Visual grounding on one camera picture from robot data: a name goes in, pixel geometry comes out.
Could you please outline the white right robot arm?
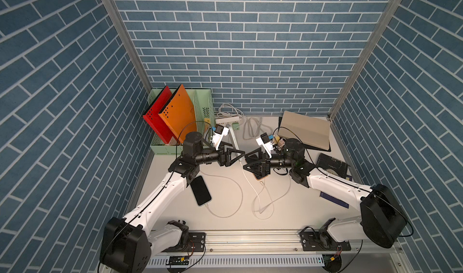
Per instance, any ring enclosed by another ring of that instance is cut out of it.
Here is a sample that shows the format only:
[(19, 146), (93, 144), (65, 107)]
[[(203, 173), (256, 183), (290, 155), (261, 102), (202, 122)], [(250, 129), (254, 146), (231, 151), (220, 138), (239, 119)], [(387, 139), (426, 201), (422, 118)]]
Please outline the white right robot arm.
[(258, 149), (245, 155), (243, 167), (256, 179), (267, 177), (273, 168), (287, 168), (297, 184), (326, 193), (359, 212), (355, 217), (328, 220), (318, 231), (326, 242), (368, 239), (391, 248), (403, 236), (409, 219), (389, 187), (362, 185), (329, 173), (307, 160), (308, 153), (298, 139), (288, 139), (278, 152), (271, 142), (258, 140), (258, 144)]

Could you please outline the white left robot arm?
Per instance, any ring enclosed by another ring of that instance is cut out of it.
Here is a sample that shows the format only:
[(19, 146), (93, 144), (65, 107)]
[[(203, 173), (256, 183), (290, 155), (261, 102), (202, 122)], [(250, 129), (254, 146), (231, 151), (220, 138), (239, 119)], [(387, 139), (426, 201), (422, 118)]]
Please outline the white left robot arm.
[(153, 240), (148, 237), (166, 208), (185, 189), (190, 187), (198, 205), (211, 201), (211, 194), (200, 173), (203, 164), (218, 163), (229, 167), (245, 155), (231, 144), (223, 142), (226, 135), (215, 133), (208, 142), (199, 132), (186, 135), (181, 154), (171, 164), (161, 183), (136, 208), (123, 218), (113, 217), (105, 226), (102, 236), (100, 265), (119, 273), (141, 273), (153, 254), (188, 243), (188, 227), (170, 221), (156, 231)]

